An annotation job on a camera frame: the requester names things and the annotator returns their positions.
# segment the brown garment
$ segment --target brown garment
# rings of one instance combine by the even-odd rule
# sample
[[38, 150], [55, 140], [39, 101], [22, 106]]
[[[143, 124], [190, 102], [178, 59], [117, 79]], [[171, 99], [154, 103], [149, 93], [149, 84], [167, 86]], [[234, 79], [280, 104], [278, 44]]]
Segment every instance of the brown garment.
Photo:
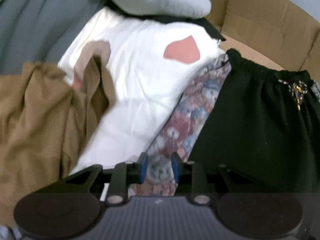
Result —
[[15, 225], [13, 209], [22, 197], [68, 176], [114, 104], [112, 78], [100, 60], [109, 56], [90, 58], [90, 48], [75, 66], [83, 70], [77, 88], [47, 63], [25, 63], [21, 75], [0, 77], [0, 225]]

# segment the round black motor cover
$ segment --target round black motor cover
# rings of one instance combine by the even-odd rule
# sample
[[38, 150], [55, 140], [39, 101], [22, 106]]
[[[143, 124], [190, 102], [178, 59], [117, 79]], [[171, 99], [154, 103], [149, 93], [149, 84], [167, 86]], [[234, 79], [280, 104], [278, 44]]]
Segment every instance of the round black motor cover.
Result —
[[282, 193], [228, 193], [219, 200], [217, 213], [233, 232], [254, 239], [285, 237], [303, 218], [299, 201]]
[[100, 203], [90, 193], [32, 193], [18, 202], [14, 219], [35, 239], [75, 236], [97, 219]]

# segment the floral fabric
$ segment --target floral fabric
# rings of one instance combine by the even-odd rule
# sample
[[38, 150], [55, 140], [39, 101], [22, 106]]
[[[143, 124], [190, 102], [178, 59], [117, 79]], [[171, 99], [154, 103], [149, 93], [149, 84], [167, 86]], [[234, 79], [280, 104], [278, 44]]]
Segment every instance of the floral fabric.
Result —
[[171, 154], [177, 152], [187, 161], [205, 124], [231, 65], [223, 54], [203, 67], [184, 90], [171, 117], [150, 145], [145, 183], [131, 185], [130, 195], [174, 195], [176, 183]]

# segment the pile of clothes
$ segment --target pile of clothes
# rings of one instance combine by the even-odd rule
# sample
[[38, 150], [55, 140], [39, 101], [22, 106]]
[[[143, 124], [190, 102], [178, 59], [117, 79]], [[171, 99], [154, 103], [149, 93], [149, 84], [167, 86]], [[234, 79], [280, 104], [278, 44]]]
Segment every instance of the pile of clothes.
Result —
[[1, 240], [23, 196], [141, 152], [130, 195], [174, 195], [173, 152], [319, 190], [319, 85], [220, 49], [210, 0], [18, 1], [0, 0]]

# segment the black skirt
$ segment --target black skirt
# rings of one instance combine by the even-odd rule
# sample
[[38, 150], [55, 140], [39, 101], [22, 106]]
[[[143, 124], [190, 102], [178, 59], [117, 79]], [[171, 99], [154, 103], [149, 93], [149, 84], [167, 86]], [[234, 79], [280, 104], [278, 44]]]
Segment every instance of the black skirt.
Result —
[[[271, 70], [235, 49], [227, 54], [232, 70], [189, 160], [210, 173], [230, 165], [283, 192], [318, 192], [320, 103], [309, 73]], [[300, 109], [288, 86], [299, 81], [308, 88]]]

